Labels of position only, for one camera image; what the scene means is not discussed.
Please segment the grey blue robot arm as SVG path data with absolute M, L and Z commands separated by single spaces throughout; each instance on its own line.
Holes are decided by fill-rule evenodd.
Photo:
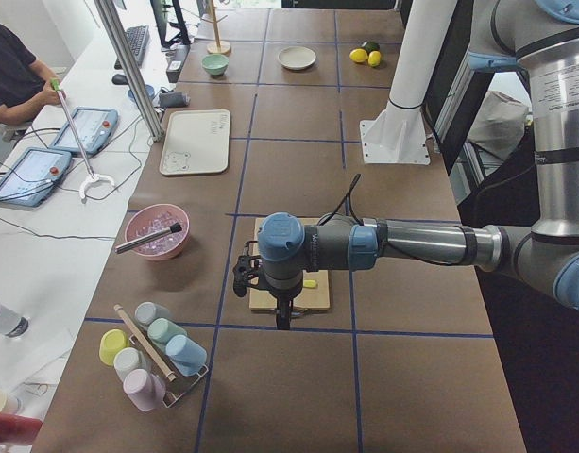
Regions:
M 478 71 L 528 73 L 539 219 L 472 228 L 329 213 L 304 225 L 272 214 L 259 228 L 258 255 L 236 263 L 233 290 L 272 294 L 278 329 L 290 327 L 305 272 L 367 270 L 381 257 L 473 265 L 579 310 L 579 1 L 478 1 L 469 54 Z

